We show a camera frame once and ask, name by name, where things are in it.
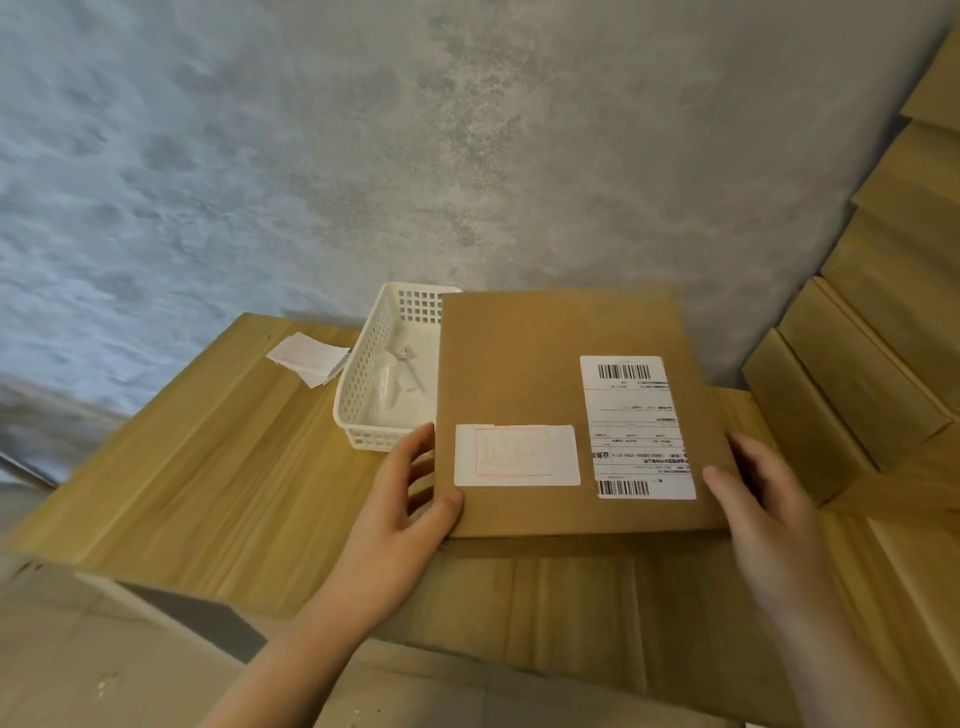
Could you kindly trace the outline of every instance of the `gray wall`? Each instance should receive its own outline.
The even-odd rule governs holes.
[[[0,0],[0,373],[127,415],[244,310],[667,279],[732,382],[950,5]]]

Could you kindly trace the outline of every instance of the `barcode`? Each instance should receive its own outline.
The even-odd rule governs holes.
[[[650,486],[646,480],[597,480],[597,493],[601,496],[649,496]]]
[[[646,364],[597,364],[601,379],[649,379]]]

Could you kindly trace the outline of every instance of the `person's right arm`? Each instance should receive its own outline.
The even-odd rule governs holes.
[[[704,479],[727,514],[737,564],[770,622],[804,725],[917,728],[844,614],[816,509],[797,476],[757,440],[731,441],[756,496],[719,468],[705,468]]]

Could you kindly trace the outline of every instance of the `white plastic basket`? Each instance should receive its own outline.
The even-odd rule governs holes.
[[[437,366],[444,293],[448,285],[385,283],[344,367],[333,401],[333,420],[356,449],[386,451],[437,412]],[[378,409],[371,382],[371,357],[392,346],[408,346],[425,392],[401,396],[389,413]]]

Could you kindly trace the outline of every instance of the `person's left hand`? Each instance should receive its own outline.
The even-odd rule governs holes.
[[[433,487],[409,496],[409,487],[433,473],[433,424],[396,444],[373,480],[367,502],[318,596],[334,598],[366,637],[410,595],[441,541],[460,518],[464,494],[433,500]]]

